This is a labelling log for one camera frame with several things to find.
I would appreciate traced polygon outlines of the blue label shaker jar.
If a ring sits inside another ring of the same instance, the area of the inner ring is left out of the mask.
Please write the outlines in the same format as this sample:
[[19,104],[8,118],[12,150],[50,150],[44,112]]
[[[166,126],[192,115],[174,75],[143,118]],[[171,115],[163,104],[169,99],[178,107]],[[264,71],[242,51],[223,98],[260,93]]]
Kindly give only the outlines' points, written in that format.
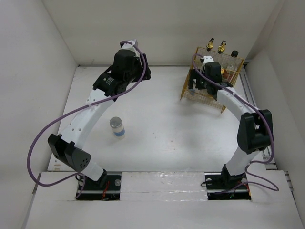
[[194,89],[190,89],[189,93],[190,93],[191,96],[194,96],[195,95],[195,90]]

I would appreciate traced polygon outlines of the red label clear bottle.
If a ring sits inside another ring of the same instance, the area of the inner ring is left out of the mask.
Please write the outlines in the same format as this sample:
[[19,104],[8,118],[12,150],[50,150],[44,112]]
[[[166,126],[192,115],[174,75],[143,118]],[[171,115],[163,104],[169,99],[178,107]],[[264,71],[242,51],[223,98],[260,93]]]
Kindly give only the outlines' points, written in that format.
[[237,50],[233,50],[231,53],[231,60],[226,63],[225,66],[225,72],[224,72],[224,79],[226,82],[230,82],[231,77],[234,74],[234,71],[236,69],[236,58],[238,56],[239,52]]

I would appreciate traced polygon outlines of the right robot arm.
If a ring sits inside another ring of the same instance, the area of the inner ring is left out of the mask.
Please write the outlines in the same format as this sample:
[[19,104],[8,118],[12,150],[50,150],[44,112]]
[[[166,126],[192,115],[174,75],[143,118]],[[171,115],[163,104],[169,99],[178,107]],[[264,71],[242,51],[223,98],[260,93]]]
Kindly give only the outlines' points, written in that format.
[[247,167],[267,147],[274,150],[273,120],[269,110],[260,110],[244,100],[233,86],[222,80],[221,67],[217,62],[208,62],[203,70],[190,70],[190,80],[207,90],[214,100],[222,103],[239,121],[237,132],[238,147],[232,158],[223,166],[216,181],[223,188],[231,188],[242,180]]

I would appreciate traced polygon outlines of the clear square oil bottle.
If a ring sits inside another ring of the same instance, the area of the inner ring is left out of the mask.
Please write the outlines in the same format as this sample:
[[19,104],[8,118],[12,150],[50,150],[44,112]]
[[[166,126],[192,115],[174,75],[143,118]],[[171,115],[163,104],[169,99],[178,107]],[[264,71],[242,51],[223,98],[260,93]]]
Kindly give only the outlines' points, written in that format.
[[225,47],[226,47],[226,41],[223,40],[223,41],[221,42],[221,44],[219,45],[219,47],[218,47],[218,49],[217,49],[217,52],[218,52],[219,54],[222,54],[222,53],[225,51]]

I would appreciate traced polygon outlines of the dark liquid square bottle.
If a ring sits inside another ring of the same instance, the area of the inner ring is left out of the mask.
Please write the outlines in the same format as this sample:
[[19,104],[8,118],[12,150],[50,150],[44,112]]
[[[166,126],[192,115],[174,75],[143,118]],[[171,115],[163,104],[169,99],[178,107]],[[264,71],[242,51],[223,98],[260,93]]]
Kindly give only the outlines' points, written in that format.
[[214,45],[214,38],[211,38],[206,45],[206,50],[208,52],[211,51],[212,48],[214,47],[213,45]]

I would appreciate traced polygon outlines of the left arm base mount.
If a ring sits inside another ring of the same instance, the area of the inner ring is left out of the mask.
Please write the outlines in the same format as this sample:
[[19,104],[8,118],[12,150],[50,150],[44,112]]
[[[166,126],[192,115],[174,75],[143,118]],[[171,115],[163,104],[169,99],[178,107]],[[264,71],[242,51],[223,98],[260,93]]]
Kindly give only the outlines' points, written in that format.
[[76,199],[80,201],[117,201],[120,200],[122,172],[108,172],[106,181],[102,187],[98,187],[91,179],[86,177],[83,186],[83,177],[76,175],[78,187],[76,191]]

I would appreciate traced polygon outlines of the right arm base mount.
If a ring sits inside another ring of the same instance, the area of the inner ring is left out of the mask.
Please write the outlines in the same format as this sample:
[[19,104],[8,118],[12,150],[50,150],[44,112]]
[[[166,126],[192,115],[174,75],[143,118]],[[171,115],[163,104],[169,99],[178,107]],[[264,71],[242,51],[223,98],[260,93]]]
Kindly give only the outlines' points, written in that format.
[[225,177],[221,172],[205,172],[202,187],[206,188],[208,200],[251,200],[250,189],[245,173],[233,178]]

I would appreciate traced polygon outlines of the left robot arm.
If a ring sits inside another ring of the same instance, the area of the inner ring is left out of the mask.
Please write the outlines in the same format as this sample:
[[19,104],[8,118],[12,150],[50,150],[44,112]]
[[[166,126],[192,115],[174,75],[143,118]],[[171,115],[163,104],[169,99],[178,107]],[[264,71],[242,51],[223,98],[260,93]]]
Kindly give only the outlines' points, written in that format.
[[113,64],[93,83],[84,107],[58,135],[49,136],[48,144],[54,157],[89,178],[95,189],[103,188],[107,172],[91,161],[91,155],[83,150],[83,146],[102,114],[119,96],[126,94],[128,85],[150,78],[146,55],[134,46],[122,46],[115,54]]

